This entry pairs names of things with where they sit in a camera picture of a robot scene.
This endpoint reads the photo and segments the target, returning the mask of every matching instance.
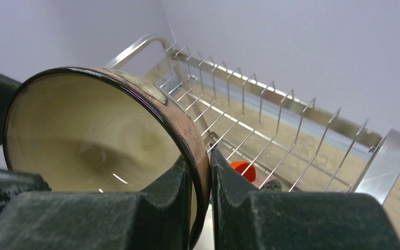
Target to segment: metal rack frame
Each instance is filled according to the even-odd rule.
[[[222,62],[221,64],[216,64],[211,56],[203,59],[199,52],[191,53],[188,48],[179,48],[177,44],[170,44],[163,38],[156,37],[153,35],[147,35],[142,37],[133,43],[130,47],[121,52],[118,56],[116,56],[113,60],[107,63],[105,68],[112,69],[120,69],[124,66],[128,61],[130,61],[133,57],[139,54],[142,50],[147,48],[150,44],[157,42],[163,46],[166,57],[160,61],[154,68],[152,68],[146,75],[142,76],[154,83],[162,82],[160,84],[160,88],[166,90],[169,94],[172,94],[174,91],[182,88],[185,93],[177,99],[179,101],[182,98],[187,98],[189,100],[189,105],[185,108],[186,111],[192,109],[196,114],[196,117],[193,117],[194,122],[198,123],[200,127],[203,129],[201,131],[202,136],[205,137],[205,143],[209,146],[209,150],[212,147],[217,146],[218,144],[227,147],[232,153],[227,157],[229,159],[232,155],[239,156],[241,159],[250,161],[250,166],[255,166],[268,175],[268,177],[264,180],[264,185],[271,176],[275,176],[282,182],[288,183],[290,186],[289,192],[291,191],[301,191],[297,187],[297,183],[303,174],[307,171],[308,168],[313,167],[323,172],[327,176],[330,177],[329,182],[325,186],[322,192],[326,191],[328,186],[331,184],[333,180],[337,180],[340,183],[348,186],[348,192],[361,192],[367,193],[374,196],[380,204],[383,204],[385,199],[387,198],[390,190],[392,189],[394,183],[400,175],[400,132],[396,130],[390,130],[385,137],[382,137],[378,133],[369,131],[366,129],[367,120],[362,125],[357,125],[353,122],[350,122],[346,119],[340,117],[341,109],[338,109],[335,113],[327,112],[323,109],[320,109],[315,106],[315,98],[313,98],[309,103],[302,102],[298,100],[294,95],[294,90],[291,90],[288,93],[284,93],[275,88],[274,82],[270,85],[263,84],[257,81],[257,77],[255,74],[250,77],[246,77],[241,73],[240,68],[236,70],[230,70],[226,68],[226,63]],[[189,74],[186,74],[183,70],[182,65],[187,65]],[[199,70],[200,80],[198,78],[191,75],[190,68]],[[167,73],[171,73],[169,79],[164,79]],[[203,99],[205,84],[202,80],[202,73],[207,73],[212,76],[213,86],[212,90],[214,91],[214,97],[210,101],[206,101]],[[227,84],[227,98],[228,98],[228,108],[220,109],[215,106],[216,98],[216,86],[215,80],[220,79],[221,81],[226,82]],[[168,82],[175,81],[177,84],[171,89],[167,89],[170,84]],[[200,95],[195,95],[191,90],[193,89],[192,82],[197,81],[201,85],[202,93]],[[230,86],[237,86],[242,90],[242,115],[241,117],[232,117],[228,114],[228,110],[230,109]],[[242,121],[244,117],[245,110],[245,93],[250,93],[259,97],[259,117],[258,124],[251,127],[248,124],[245,124]],[[266,136],[265,134],[259,132],[257,130],[258,126],[261,123],[261,113],[264,102],[271,102],[279,106],[279,114],[277,119],[277,129],[274,136]],[[205,110],[200,109],[200,105],[205,105]],[[219,114],[219,117],[208,124],[203,117],[203,114],[208,111],[213,110]],[[286,147],[281,145],[280,143],[275,141],[276,136],[279,133],[279,124],[282,112],[289,110],[295,114],[300,116],[299,125],[296,131],[295,141],[291,147]],[[233,125],[222,135],[218,135],[213,131],[214,124],[220,119],[229,119],[233,122]],[[303,120],[310,120],[324,127],[324,132],[322,134],[322,138],[319,142],[317,150],[313,156],[313,158],[309,161],[301,157],[299,154],[292,151],[292,149],[296,145],[296,140],[298,134],[300,133],[300,128]],[[232,130],[235,126],[242,126],[249,131],[249,135],[246,136],[239,145],[235,145],[232,142],[226,139],[226,135],[228,132]],[[343,135],[345,138],[350,140],[350,144],[344,157],[341,160],[341,163],[335,170],[335,172],[327,172],[316,164],[314,160],[316,159],[321,144],[323,143],[324,137],[328,133],[328,131],[336,132],[340,135]],[[258,153],[258,155],[250,156],[247,152],[242,149],[242,145],[246,142],[246,140],[251,135],[257,135],[266,140],[265,146]],[[372,153],[372,156],[369,162],[365,165],[362,173],[358,176],[358,178],[353,183],[346,183],[343,180],[339,179],[336,175],[339,170],[343,166],[343,162],[346,157],[351,152],[351,149],[355,143],[361,144],[367,148],[369,148],[369,152]],[[286,151],[285,155],[282,157],[280,162],[273,168],[269,169],[263,165],[263,163],[259,162],[258,157],[268,148],[269,145],[274,144],[284,151]],[[284,159],[288,155],[294,155],[295,157],[307,162],[307,166],[304,168],[299,177],[293,182],[289,182],[288,180],[282,178],[281,176],[275,173],[276,169],[282,164]],[[249,169],[249,166],[242,173],[244,174]]]

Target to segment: metal dish rack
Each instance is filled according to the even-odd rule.
[[[229,162],[249,161],[261,185],[278,179],[283,191],[361,192],[384,203],[400,174],[400,132],[392,129],[382,137],[366,129],[367,121],[359,126],[341,118],[341,109],[324,111],[315,99],[302,102],[294,90],[281,92],[274,82],[260,83],[255,74],[246,77],[240,68],[230,70],[225,62],[217,64],[153,35],[139,39],[105,68],[120,69],[154,42],[163,46],[166,57],[142,77],[186,110],[208,151],[219,147]],[[303,124],[318,127],[319,135],[303,132]],[[345,146],[334,147],[329,136]]]

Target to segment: dish rack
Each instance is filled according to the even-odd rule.
[[[163,38],[145,36],[111,60],[120,69],[152,43],[165,57],[142,77],[171,95],[197,125],[208,152],[255,167],[258,187],[277,179],[283,191],[361,192],[383,204],[400,174],[400,132],[362,125],[244,76]]]

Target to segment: white wall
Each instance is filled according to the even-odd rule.
[[[400,130],[400,1],[162,0],[181,46],[276,81],[386,134]]]
[[[103,66],[150,33],[172,41],[160,0],[1,0],[0,73],[24,81],[48,68]],[[144,73],[162,52],[151,47],[127,70]]]

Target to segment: red object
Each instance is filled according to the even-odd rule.
[[[243,171],[251,164],[249,161],[240,160],[231,163],[231,167],[235,169],[239,174],[242,174]],[[250,166],[249,169],[244,173],[243,177],[249,182],[255,181],[257,174],[255,173],[254,166]]]

